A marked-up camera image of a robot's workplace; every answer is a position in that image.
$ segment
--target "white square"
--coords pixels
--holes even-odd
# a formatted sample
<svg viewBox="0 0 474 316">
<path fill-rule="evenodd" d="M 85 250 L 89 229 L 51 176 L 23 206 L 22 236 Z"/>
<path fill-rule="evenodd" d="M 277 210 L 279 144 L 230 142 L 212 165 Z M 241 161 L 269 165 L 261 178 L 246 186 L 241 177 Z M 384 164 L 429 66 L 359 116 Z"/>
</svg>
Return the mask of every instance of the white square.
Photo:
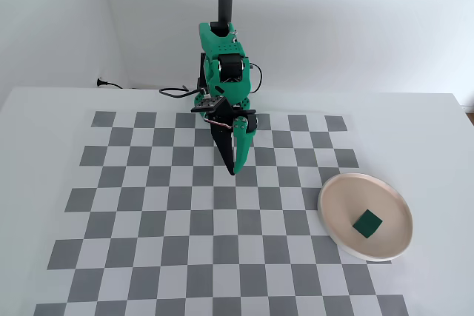
<svg viewBox="0 0 474 316">
<path fill-rule="evenodd" d="M 298 167 L 299 182 L 302 188 L 321 188 L 318 167 Z"/>
<path fill-rule="evenodd" d="M 290 264 L 266 264 L 268 296 L 295 296 Z"/>
<path fill-rule="evenodd" d="M 153 145 L 154 134 L 155 129 L 133 129 L 132 144 L 130 146 L 151 147 Z"/>
<path fill-rule="evenodd" d="M 298 316 L 326 315 L 322 296 L 297 296 Z"/>
<path fill-rule="evenodd" d="M 258 188 L 256 186 L 237 186 L 237 209 L 259 210 Z"/>
<path fill-rule="evenodd" d="M 238 264 L 213 265 L 213 297 L 240 296 Z"/>
<path fill-rule="evenodd" d="M 279 167 L 296 167 L 296 156 L 293 148 L 275 148 L 276 165 Z"/>
<path fill-rule="evenodd" d="M 280 188 L 283 210 L 305 210 L 301 188 Z"/>
<path fill-rule="evenodd" d="M 190 236 L 190 245 L 187 255 L 187 264 L 212 264 L 213 236 Z"/>
<path fill-rule="evenodd" d="M 214 147 L 194 147 L 195 166 L 214 165 Z"/>
<path fill-rule="evenodd" d="M 113 224 L 112 238 L 138 237 L 141 211 L 118 211 Z"/>
<path fill-rule="evenodd" d="M 128 161 L 130 147 L 109 146 L 105 154 L 105 167 L 125 167 Z"/>
<path fill-rule="evenodd" d="M 236 177 L 234 175 L 230 175 L 225 167 L 214 168 L 214 186 L 235 186 L 235 185 L 236 185 Z"/>
<path fill-rule="evenodd" d="M 121 188 L 97 188 L 91 211 L 117 211 Z"/>
<path fill-rule="evenodd" d="M 171 166 L 170 186 L 193 186 L 193 166 Z"/>
<path fill-rule="evenodd" d="M 332 148 L 315 148 L 316 161 L 318 167 L 338 167 L 336 154 Z"/>
<path fill-rule="evenodd" d="M 126 300 L 133 268 L 105 268 L 99 301 Z"/>
<path fill-rule="evenodd" d="M 166 211 L 169 189 L 168 186 L 146 186 L 143 211 Z"/>
<path fill-rule="evenodd" d="M 172 147 L 151 147 L 150 166 L 170 166 L 172 160 Z"/>
<path fill-rule="evenodd" d="M 288 115 L 281 112 L 272 112 L 270 114 L 270 127 L 273 131 L 290 131 Z"/>
<path fill-rule="evenodd" d="M 313 148 L 313 141 L 308 131 L 292 131 L 291 141 L 295 148 Z"/>
<path fill-rule="evenodd" d="M 316 264 L 311 236 L 287 236 L 291 264 Z"/>
<path fill-rule="evenodd" d="M 109 252 L 110 239 L 92 238 L 82 241 L 77 269 L 104 268 Z"/>
<path fill-rule="evenodd" d="M 284 225 L 283 211 L 260 210 L 261 233 L 263 236 L 285 236 L 287 229 Z"/>
<path fill-rule="evenodd" d="M 168 210 L 164 223 L 165 236 L 189 236 L 190 235 L 190 210 Z"/>
<path fill-rule="evenodd" d="M 265 264 L 263 237 L 239 235 L 238 257 L 240 264 Z"/>
<path fill-rule="evenodd" d="M 237 235 L 237 210 L 214 210 L 214 235 Z"/>
<path fill-rule="evenodd" d="M 148 166 L 128 166 L 125 168 L 123 187 L 142 187 L 147 185 Z"/>
<path fill-rule="evenodd" d="M 315 210 L 307 210 L 306 217 L 310 227 L 310 234 L 312 236 L 327 236 L 327 231 L 319 220 L 318 212 Z"/>
<path fill-rule="evenodd" d="M 254 147 L 273 148 L 273 135 L 271 131 L 257 131 L 253 136 Z"/>
<path fill-rule="evenodd" d="M 268 297 L 241 297 L 242 315 L 270 316 Z"/>
<path fill-rule="evenodd" d="M 175 129 L 174 147 L 194 147 L 194 129 Z"/>
<path fill-rule="evenodd" d="M 160 266 L 163 237 L 138 238 L 133 266 Z"/>
<path fill-rule="evenodd" d="M 259 187 L 278 187 L 276 166 L 257 166 L 257 183 Z"/>
<path fill-rule="evenodd" d="M 187 266 L 160 267 L 158 299 L 180 299 L 186 297 Z"/>
<path fill-rule="evenodd" d="M 323 296 L 349 294 L 341 264 L 318 264 L 318 276 Z"/>
</svg>

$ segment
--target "white table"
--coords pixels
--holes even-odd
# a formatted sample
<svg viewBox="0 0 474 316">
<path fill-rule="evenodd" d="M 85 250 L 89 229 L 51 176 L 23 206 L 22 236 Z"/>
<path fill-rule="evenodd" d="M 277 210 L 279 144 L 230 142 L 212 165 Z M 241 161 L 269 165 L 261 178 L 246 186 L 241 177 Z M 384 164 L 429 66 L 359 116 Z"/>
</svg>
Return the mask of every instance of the white table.
<svg viewBox="0 0 474 316">
<path fill-rule="evenodd" d="M 412 245 L 379 287 L 402 292 L 410 316 L 473 314 L 474 127 L 452 95 L 263 88 L 251 100 L 260 112 L 351 115 L 371 173 L 405 197 L 414 220 Z M 191 98 L 152 90 L 12 91 L 0 113 L 0 315 L 19 310 L 30 272 L 24 266 L 35 258 L 84 114 L 191 107 Z"/>
</svg>

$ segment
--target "green block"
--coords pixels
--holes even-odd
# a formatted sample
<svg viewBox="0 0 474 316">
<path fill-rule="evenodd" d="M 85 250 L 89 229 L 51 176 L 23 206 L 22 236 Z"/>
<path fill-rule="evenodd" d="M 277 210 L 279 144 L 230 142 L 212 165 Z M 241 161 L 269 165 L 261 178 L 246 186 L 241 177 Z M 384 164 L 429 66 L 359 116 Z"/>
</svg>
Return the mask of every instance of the green block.
<svg viewBox="0 0 474 316">
<path fill-rule="evenodd" d="M 375 216 L 370 210 L 365 210 L 360 218 L 353 224 L 365 238 L 369 238 L 382 223 L 382 220 Z"/>
</svg>

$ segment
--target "gray square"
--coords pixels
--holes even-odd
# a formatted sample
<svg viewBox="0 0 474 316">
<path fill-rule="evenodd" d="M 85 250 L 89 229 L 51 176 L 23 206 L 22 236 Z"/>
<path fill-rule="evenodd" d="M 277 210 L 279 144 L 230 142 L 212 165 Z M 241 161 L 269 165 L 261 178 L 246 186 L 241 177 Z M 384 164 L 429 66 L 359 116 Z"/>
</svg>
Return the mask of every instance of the gray square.
<svg viewBox="0 0 474 316">
<path fill-rule="evenodd" d="M 290 131 L 272 131 L 272 137 L 275 148 L 293 148 Z"/>
<path fill-rule="evenodd" d="M 137 112 L 133 127 L 141 129 L 153 128 L 156 122 L 156 112 Z"/>
<path fill-rule="evenodd" d="M 103 166 L 107 146 L 86 146 L 82 153 L 81 163 L 79 166 Z"/>
<path fill-rule="evenodd" d="M 339 168 L 358 168 L 356 154 L 353 149 L 335 148 L 334 153 Z"/>
<path fill-rule="evenodd" d="M 344 119 L 342 116 L 325 116 L 326 118 L 326 124 L 327 124 L 327 130 L 329 132 L 332 131 L 347 131 L 346 123 L 344 122 Z"/>
<path fill-rule="evenodd" d="M 255 166 L 243 166 L 236 174 L 236 186 L 257 186 L 257 169 Z"/>
<path fill-rule="evenodd" d="M 306 115 L 288 115 L 291 131 L 309 131 Z"/>
<path fill-rule="evenodd" d="M 258 126 L 257 130 L 271 130 L 270 114 L 257 114 Z"/>
<path fill-rule="evenodd" d="M 133 129 L 131 127 L 113 127 L 110 133 L 109 146 L 130 146 Z"/>
<path fill-rule="evenodd" d="M 161 252 L 162 266 L 183 266 L 187 264 L 190 245 L 189 236 L 167 236 L 163 238 Z"/>
<path fill-rule="evenodd" d="M 317 167 L 314 149 L 295 148 L 296 164 L 298 167 Z"/>
<path fill-rule="evenodd" d="M 173 166 L 192 166 L 194 147 L 173 147 Z"/>
<path fill-rule="evenodd" d="M 287 235 L 310 235 L 306 211 L 284 210 L 283 217 Z"/>
<path fill-rule="evenodd" d="M 324 296 L 323 301 L 326 316 L 354 316 L 349 296 Z"/>
<path fill-rule="evenodd" d="M 166 211 L 143 211 L 141 213 L 139 237 L 160 237 L 164 234 Z"/>
<path fill-rule="evenodd" d="M 191 210 L 191 186 L 170 186 L 168 190 L 168 210 Z"/>
<path fill-rule="evenodd" d="M 239 235 L 261 235 L 260 210 L 238 210 L 237 227 Z"/>
<path fill-rule="evenodd" d="M 241 296 L 268 296 L 264 264 L 240 265 Z"/>
<path fill-rule="evenodd" d="M 328 132 L 310 132 L 313 148 L 333 148 Z"/>
<path fill-rule="evenodd" d="M 214 185 L 214 167 L 194 166 L 193 167 L 193 186 L 212 186 L 212 185 Z"/>
<path fill-rule="evenodd" d="M 304 208 L 306 210 L 317 210 L 321 188 L 301 188 L 301 191 L 303 192 Z"/>
<path fill-rule="evenodd" d="M 126 300 L 99 301 L 94 316 L 125 316 Z"/>
<path fill-rule="evenodd" d="M 213 296 L 213 266 L 187 266 L 186 297 Z"/>
<path fill-rule="evenodd" d="M 56 240 L 51 252 L 48 269 L 75 269 L 82 240 Z"/>
<path fill-rule="evenodd" d="M 172 147 L 175 140 L 175 129 L 155 129 L 153 134 L 154 147 Z"/>
<path fill-rule="evenodd" d="M 349 295 L 375 295 L 367 264 L 344 264 L 342 269 Z"/>
<path fill-rule="evenodd" d="M 378 295 L 377 298 L 383 316 L 408 316 L 403 295 Z"/>
<path fill-rule="evenodd" d="M 67 302 L 97 301 L 103 274 L 102 268 L 76 269 Z"/>
<path fill-rule="evenodd" d="M 194 129 L 194 147 L 212 147 L 214 139 L 210 129 Z"/>
<path fill-rule="evenodd" d="M 315 264 L 293 264 L 293 285 L 296 296 L 321 296 L 318 267 Z"/>
<path fill-rule="evenodd" d="M 238 236 L 214 236 L 214 264 L 238 264 Z"/>
<path fill-rule="evenodd" d="M 113 238 L 110 240 L 107 253 L 106 268 L 122 268 L 133 266 L 135 258 L 136 238 Z"/>
<path fill-rule="evenodd" d="M 116 112 L 96 111 L 91 127 L 112 127 Z"/>
<path fill-rule="evenodd" d="M 289 264 L 287 236 L 264 236 L 265 264 Z"/>
<path fill-rule="evenodd" d="M 184 316 L 186 299 L 158 299 L 156 316 Z"/>
<path fill-rule="evenodd" d="M 255 147 L 255 163 L 257 166 L 276 166 L 275 150 Z"/>
<path fill-rule="evenodd" d="M 84 238 L 111 238 L 115 212 L 91 212 Z"/>
<path fill-rule="evenodd" d="M 324 184 L 330 180 L 334 175 L 340 173 L 339 168 L 322 168 L 319 167 L 319 176 L 321 177 L 321 183 Z"/>
<path fill-rule="evenodd" d="M 298 167 L 276 167 L 280 187 L 301 186 Z"/>
<path fill-rule="evenodd" d="M 268 298 L 268 304 L 272 316 L 298 316 L 294 296 L 272 296 Z"/>
<path fill-rule="evenodd" d="M 281 194 L 279 188 L 258 188 L 260 210 L 281 210 Z"/>
<path fill-rule="evenodd" d="M 124 182 L 125 167 L 102 167 L 99 188 L 117 188 Z"/>
<path fill-rule="evenodd" d="M 65 309 L 66 303 L 39 303 L 33 316 L 64 316 Z"/>
<path fill-rule="evenodd" d="M 149 166 L 151 147 L 131 147 L 128 152 L 128 166 Z"/>
<path fill-rule="evenodd" d="M 338 247 L 329 236 L 312 236 L 317 264 L 341 264 Z"/>
<path fill-rule="evenodd" d="M 118 198 L 118 211 L 141 211 L 145 188 L 121 188 Z"/>
<path fill-rule="evenodd" d="M 75 188 L 71 190 L 64 212 L 86 212 L 92 209 L 96 188 Z"/>
<path fill-rule="evenodd" d="M 159 266 L 133 268 L 128 300 L 156 299 L 159 278 Z"/>
<path fill-rule="evenodd" d="M 234 186 L 214 187 L 214 209 L 237 209 L 237 193 Z"/>
<path fill-rule="evenodd" d="M 192 113 L 177 113 L 176 114 L 176 125 L 178 128 L 189 128 L 193 129 L 196 127 L 196 114 Z"/>
<path fill-rule="evenodd" d="M 241 316 L 239 297 L 214 297 L 213 316 Z"/>
<path fill-rule="evenodd" d="M 214 234 L 214 214 L 212 210 L 193 210 L 191 211 L 190 235 L 208 235 Z"/>
<path fill-rule="evenodd" d="M 147 186 L 169 186 L 171 167 L 148 168 Z"/>
</svg>

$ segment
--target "checkerboard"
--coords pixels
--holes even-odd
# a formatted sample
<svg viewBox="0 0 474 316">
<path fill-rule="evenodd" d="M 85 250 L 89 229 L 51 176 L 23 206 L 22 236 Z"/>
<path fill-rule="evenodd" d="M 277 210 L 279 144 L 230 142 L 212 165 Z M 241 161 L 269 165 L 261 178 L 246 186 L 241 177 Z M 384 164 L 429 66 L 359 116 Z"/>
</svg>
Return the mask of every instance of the checkerboard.
<svg viewBox="0 0 474 316">
<path fill-rule="evenodd" d="M 34 316 L 407 315 L 390 262 L 348 255 L 317 216 L 322 184 L 361 171 L 344 117 L 259 114 L 236 176 L 198 115 L 88 126 Z"/>
</svg>

